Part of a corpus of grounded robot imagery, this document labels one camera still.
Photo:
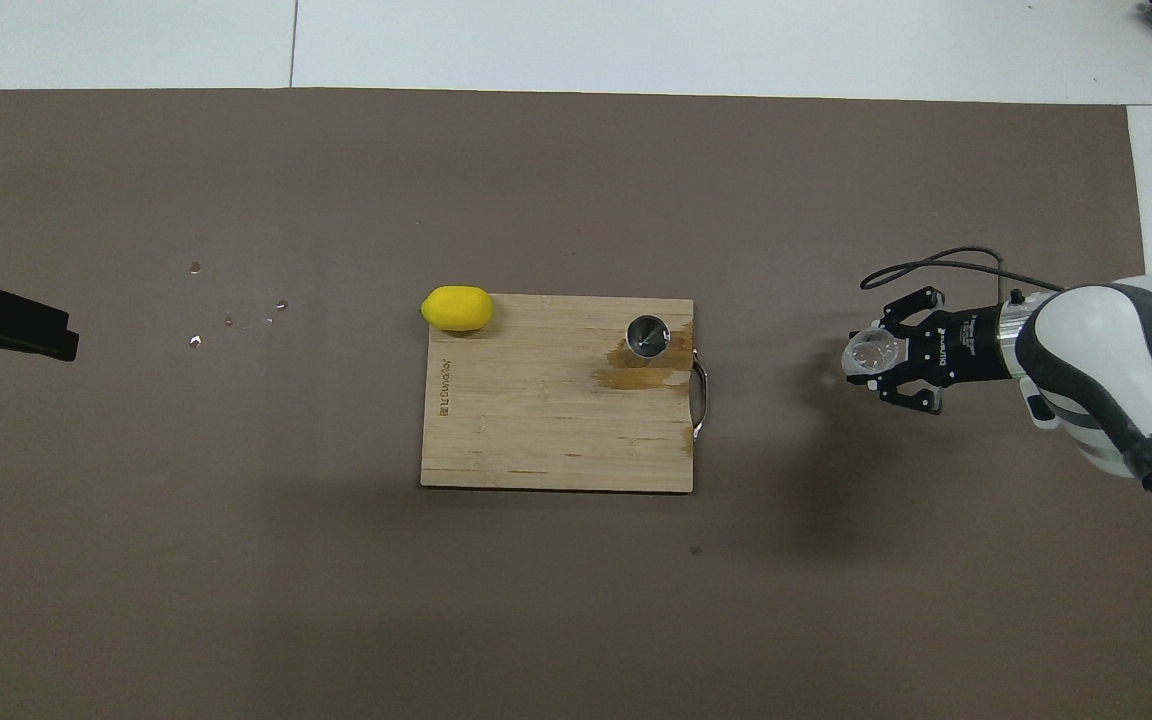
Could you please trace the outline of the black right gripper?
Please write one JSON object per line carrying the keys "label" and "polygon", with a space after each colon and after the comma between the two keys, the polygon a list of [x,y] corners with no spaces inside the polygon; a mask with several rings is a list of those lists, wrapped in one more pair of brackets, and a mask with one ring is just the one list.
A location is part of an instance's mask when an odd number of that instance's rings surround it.
{"label": "black right gripper", "polygon": [[[932,286],[905,293],[882,306],[881,314],[863,334],[886,333],[905,338],[914,376],[886,372],[872,376],[865,387],[884,404],[938,416],[943,388],[957,382],[1006,381],[1011,378],[998,340],[1001,306],[973,306],[947,313],[945,295]],[[914,392],[902,387],[914,381]]]}

